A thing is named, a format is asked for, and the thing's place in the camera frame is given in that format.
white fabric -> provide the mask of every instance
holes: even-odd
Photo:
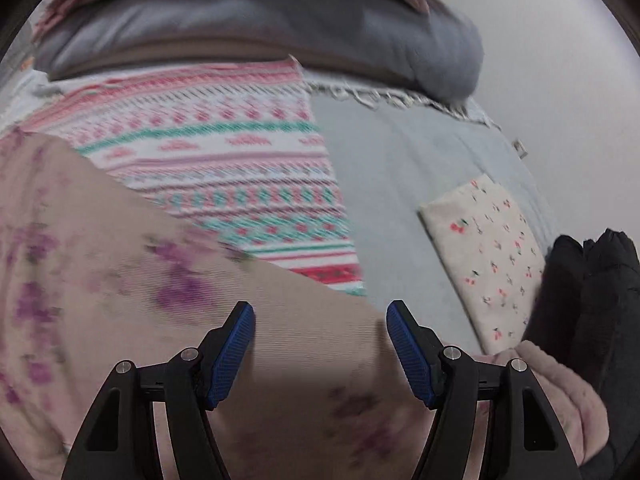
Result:
[[[484,351],[515,346],[545,266],[518,205],[483,175],[420,213]]]

bed sheet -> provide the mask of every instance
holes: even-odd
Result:
[[[41,72],[27,70],[6,92],[0,131],[66,92],[146,70],[151,69],[54,83]],[[342,190],[369,302],[385,310],[391,300],[404,299],[418,322],[432,327],[441,339],[479,352],[476,334],[418,208],[485,173],[511,193],[546,253],[558,229],[533,177],[471,100],[466,109],[474,112],[470,115],[476,121],[421,104],[398,107],[380,100],[365,106],[366,98],[345,97],[344,89],[373,88],[372,82],[311,71],[304,77],[311,88],[332,90],[313,91],[311,107]]]

silver screw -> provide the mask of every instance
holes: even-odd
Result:
[[[523,372],[527,369],[527,364],[522,359],[514,359],[511,361],[511,367],[518,372]]]
[[[447,359],[451,359],[452,361],[455,361],[456,359],[460,359],[460,356],[462,355],[460,348],[457,348],[455,346],[447,346],[444,349],[443,353],[444,353],[444,357],[446,357]]]
[[[182,352],[180,352],[180,357],[183,361],[193,361],[196,357],[198,357],[198,349],[185,348]]]
[[[116,364],[116,372],[119,374],[126,374],[129,370],[131,370],[131,362],[129,361],[120,361]]]

black pants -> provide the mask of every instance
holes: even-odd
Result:
[[[640,479],[640,263],[607,230],[584,248],[559,237],[524,339],[585,379],[602,398],[609,441],[581,466],[585,480]]]

folded pink blanket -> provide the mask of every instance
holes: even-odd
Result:
[[[237,300],[254,306],[255,342],[209,415],[231,478],[411,478],[431,413],[363,298],[229,251],[62,140],[20,131],[0,141],[0,251],[0,427],[37,479],[60,478],[114,364],[166,361]],[[608,435],[596,393],[527,342],[485,359],[516,355],[537,373],[577,463],[593,456]],[[175,479],[163,417],[162,467]],[[469,478],[480,456],[478,431]]]

